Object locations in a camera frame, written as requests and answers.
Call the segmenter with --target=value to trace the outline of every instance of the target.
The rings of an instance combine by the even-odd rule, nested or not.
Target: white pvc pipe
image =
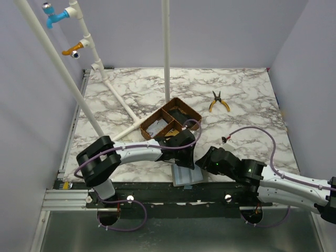
[[[124,131],[120,132],[118,135],[112,137],[112,141],[118,141],[119,139],[123,138],[124,136],[128,135],[129,133],[131,133],[132,131],[138,129],[140,127],[140,124],[143,123],[145,120],[147,120],[148,117],[150,117],[153,113],[151,113],[150,115],[139,119],[139,121],[136,121],[134,124],[132,124],[129,128],[125,129]]]
[[[113,93],[113,95],[116,97],[116,99],[120,102],[120,104],[126,109],[127,113],[130,115],[130,117],[135,121],[138,122],[140,119],[137,117],[137,115],[132,111],[132,109],[126,104],[126,102],[122,99],[122,97],[118,94],[118,92],[113,88],[108,75],[106,74],[106,71],[104,69],[104,65],[101,61],[101,59],[99,58],[99,55],[97,53],[96,47],[95,47],[95,43],[93,42],[92,36],[88,31],[88,28],[85,24],[80,6],[78,4],[77,0],[70,0],[69,4],[71,7],[73,7],[74,9],[76,9],[80,15],[77,17],[78,21],[79,21],[79,25],[80,28],[83,32],[83,36],[85,39],[91,41],[91,46],[90,48],[92,49],[92,53],[93,53],[93,57],[94,57],[94,61],[95,63],[99,66],[98,70],[101,74],[101,78],[103,83],[111,90],[111,92]]]
[[[72,79],[70,73],[68,72],[66,66],[64,65],[63,61],[59,57],[56,49],[54,48],[53,44],[51,43],[48,35],[44,31],[42,25],[38,21],[35,13],[31,9],[30,5],[27,3],[27,0],[14,0],[14,3],[20,10],[23,17],[26,19],[26,22],[34,32],[35,36],[42,44],[44,50],[48,54],[49,58],[51,59],[52,63],[55,65],[56,69],[58,70],[59,74],[62,76],[64,82],[72,92],[75,100],[79,104],[79,107],[82,109],[83,113],[88,118],[89,122],[92,124],[93,128],[97,132],[98,136],[103,136],[104,133],[101,130],[98,122],[96,121],[95,117],[93,116],[89,106],[85,102],[83,96],[81,95],[80,91],[78,90],[74,80]]]
[[[169,0],[162,0],[162,34],[164,51],[164,93],[166,102],[170,101],[170,28]]]
[[[140,120],[139,117],[132,111],[132,109],[125,103],[125,101],[122,99],[122,97],[117,93],[117,91],[113,88],[111,85],[111,82],[109,79],[103,80],[103,83],[111,90],[111,92],[114,94],[116,99],[120,102],[120,104],[126,109],[127,113],[131,116],[131,118],[138,122]]]

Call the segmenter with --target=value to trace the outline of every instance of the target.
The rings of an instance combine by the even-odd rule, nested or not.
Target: metal floor
[[[283,218],[286,209],[264,210],[263,224]],[[140,220],[120,220],[130,227]],[[275,228],[254,228],[241,219],[149,219],[132,233],[98,228],[95,212],[51,212],[42,250],[62,251],[323,251],[309,212],[295,208],[288,221]]]

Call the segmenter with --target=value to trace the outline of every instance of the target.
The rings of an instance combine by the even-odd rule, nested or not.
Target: vertical pole
[[[169,0],[162,0],[162,33],[164,51],[164,93],[166,103],[170,101],[170,28]]]

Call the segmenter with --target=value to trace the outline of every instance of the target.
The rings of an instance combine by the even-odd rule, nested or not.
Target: faucet
[[[54,10],[53,6],[51,5],[51,3],[43,3],[42,4],[42,9],[43,9],[44,13],[48,15],[48,19],[47,19],[48,29],[51,29],[53,27],[53,25],[52,25],[53,23],[57,23],[58,21],[66,18],[66,17],[70,17],[69,13],[66,10],[64,10],[60,14],[55,14],[55,10]]]
[[[84,48],[84,45],[81,42],[71,47],[69,50],[63,51],[62,54],[71,55],[72,58],[78,59],[80,57],[80,53],[78,52],[78,49],[80,48]]]

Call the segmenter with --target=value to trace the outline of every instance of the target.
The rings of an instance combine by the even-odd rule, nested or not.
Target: screw
[[[229,194],[226,194],[225,197],[224,197],[224,199],[225,199],[225,201],[226,201],[227,203],[229,203],[229,202],[232,201],[232,197],[231,197],[231,195],[229,195]]]

